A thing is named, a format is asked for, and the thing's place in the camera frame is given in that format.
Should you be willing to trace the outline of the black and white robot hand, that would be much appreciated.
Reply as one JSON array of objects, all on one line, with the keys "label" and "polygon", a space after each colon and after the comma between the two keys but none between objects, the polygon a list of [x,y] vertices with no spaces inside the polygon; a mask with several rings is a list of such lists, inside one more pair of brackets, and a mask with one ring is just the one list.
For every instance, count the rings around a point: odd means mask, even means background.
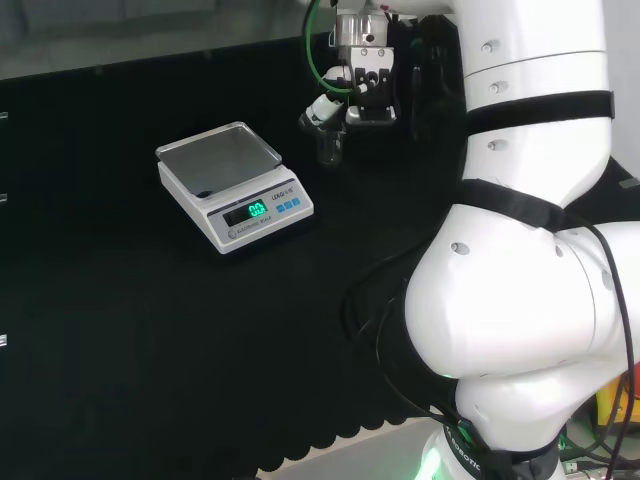
[{"label": "black and white robot hand", "polygon": [[350,133],[392,126],[398,120],[391,47],[339,49],[341,64],[322,78],[325,92],[301,114],[301,128],[318,140],[342,142]]}]

